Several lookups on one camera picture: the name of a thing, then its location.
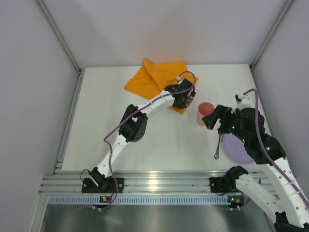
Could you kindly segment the pink plastic cup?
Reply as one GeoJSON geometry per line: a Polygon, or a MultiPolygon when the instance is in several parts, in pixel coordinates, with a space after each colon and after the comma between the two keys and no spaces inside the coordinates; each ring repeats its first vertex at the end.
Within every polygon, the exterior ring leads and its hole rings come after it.
{"type": "Polygon", "coordinates": [[[204,126],[203,117],[210,115],[214,111],[214,106],[209,102],[202,102],[197,109],[197,123],[204,126]]]}

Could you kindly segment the purple plastic plate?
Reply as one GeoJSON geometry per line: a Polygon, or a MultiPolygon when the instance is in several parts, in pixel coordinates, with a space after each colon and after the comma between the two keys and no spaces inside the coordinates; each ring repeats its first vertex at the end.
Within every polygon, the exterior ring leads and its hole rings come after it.
{"type": "Polygon", "coordinates": [[[222,142],[225,154],[231,160],[240,164],[250,164],[254,162],[254,160],[247,154],[243,142],[236,136],[232,134],[225,134],[222,142]]]}

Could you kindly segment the orange Mickey Mouse placemat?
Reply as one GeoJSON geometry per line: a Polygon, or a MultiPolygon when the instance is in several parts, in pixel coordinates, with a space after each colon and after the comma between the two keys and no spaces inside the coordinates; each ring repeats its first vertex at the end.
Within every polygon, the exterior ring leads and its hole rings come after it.
{"type": "Polygon", "coordinates": [[[153,101],[160,95],[167,94],[164,91],[165,87],[175,85],[179,80],[185,79],[191,84],[198,82],[198,78],[188,71],[185,61],[155,64],[144,60],[142,67],[128,80],[124,89],[153,101]]]}

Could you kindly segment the iridescent purple fork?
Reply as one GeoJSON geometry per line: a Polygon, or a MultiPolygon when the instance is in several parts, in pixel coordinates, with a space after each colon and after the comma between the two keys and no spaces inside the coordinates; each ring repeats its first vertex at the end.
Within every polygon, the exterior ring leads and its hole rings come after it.
{"type": "Polygon", "coordinates": [[[220,141],[221,141],[221,136],[222,136],[222,134],[221,133],[219,133],[218,134],[218,143],[217,143],[217,147],[216,147],[216,150],[215,150],[215,154],[214,154],[214,158],[216,159],[216,160],[218,160],[219,159],[219,153],[220,153],[220,141]]]}

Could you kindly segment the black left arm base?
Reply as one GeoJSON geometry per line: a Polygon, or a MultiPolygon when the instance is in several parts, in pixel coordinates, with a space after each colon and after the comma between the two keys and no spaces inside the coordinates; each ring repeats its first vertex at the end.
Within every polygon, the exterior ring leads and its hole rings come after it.
{"type": "Polygon", "coordinates": [[[91,172],[87,170],[89,177],[82,180],[82,193],[122,193],[124,189],[124,178],[112,176],[106,177],[100,174],[97,167],[91,172]]]}

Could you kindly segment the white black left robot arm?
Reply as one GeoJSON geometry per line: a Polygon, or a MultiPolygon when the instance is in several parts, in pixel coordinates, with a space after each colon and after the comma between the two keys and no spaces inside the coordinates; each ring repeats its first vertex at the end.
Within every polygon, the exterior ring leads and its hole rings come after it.
{"type": "Polygon", "coordinates": [[[144,136],[149,118],[169,107],[187,107],[187,102],[195,96],[196,82],[196,77],[189,81],[179,76],[176,84],[165,87],[154,98],[144,104],[131,104],[126,108],[119,125],[103,139],[109,146],[108,154],[90,172],[90,179],[97,187],[102,188],[106,184],[107,178],[112,175],[112,165],[124,148],[138,142],[144,136]]]}

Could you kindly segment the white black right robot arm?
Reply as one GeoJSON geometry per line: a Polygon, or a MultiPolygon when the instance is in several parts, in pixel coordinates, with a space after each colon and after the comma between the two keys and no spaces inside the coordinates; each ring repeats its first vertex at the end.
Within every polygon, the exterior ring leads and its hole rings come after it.
{"type": "Polygon", "coordinates": [[[232,134],[243,143],[245,151],[267,176],[276,195],[255,182],[241,166],[230,168],[223,177],[212,177],[211,191],[218,195],[244,193],[266,213],[278,232],[307,232],[308,199],[294,177],[279,141],[265,132],[265,119],[258,109],[233,110],[217,105],[213,113],[202,120],[209,130],[219,122],[219,133],[232,134]]]}

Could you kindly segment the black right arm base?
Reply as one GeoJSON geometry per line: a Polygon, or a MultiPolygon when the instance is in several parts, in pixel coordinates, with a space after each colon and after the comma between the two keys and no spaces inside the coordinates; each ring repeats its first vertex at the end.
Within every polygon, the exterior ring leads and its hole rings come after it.
{"type": "Polygon", "coordinates": [[[227,177],[211,177],[209,178],[211,193],[224,195],[226,193],[240,192],[236,188],[236,183],[233,179],[227,177]]]}

